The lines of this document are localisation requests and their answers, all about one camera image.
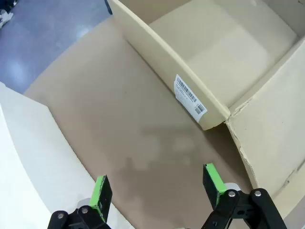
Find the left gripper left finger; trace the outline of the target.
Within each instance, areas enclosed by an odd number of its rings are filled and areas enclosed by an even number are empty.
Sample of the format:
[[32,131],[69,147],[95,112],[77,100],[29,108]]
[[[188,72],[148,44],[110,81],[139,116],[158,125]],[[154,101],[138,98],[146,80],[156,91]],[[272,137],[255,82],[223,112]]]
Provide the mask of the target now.
[[112,189],[106,175],[96,180],[88,205],[72,213],[58,210],[52,213],[49,229],[109,229],[107,218],[112,200]]

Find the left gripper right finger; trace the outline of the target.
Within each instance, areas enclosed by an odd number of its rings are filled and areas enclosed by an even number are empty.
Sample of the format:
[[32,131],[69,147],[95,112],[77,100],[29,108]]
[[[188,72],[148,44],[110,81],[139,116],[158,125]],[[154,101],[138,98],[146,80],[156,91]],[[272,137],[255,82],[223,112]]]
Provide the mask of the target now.
[[233,219],[243,219],[250,229],[285,229],[286,225],[263,188],[249,194],[225,186],[212,163],[203,165],[203,186],[213,211],[203,229],[227,229]]

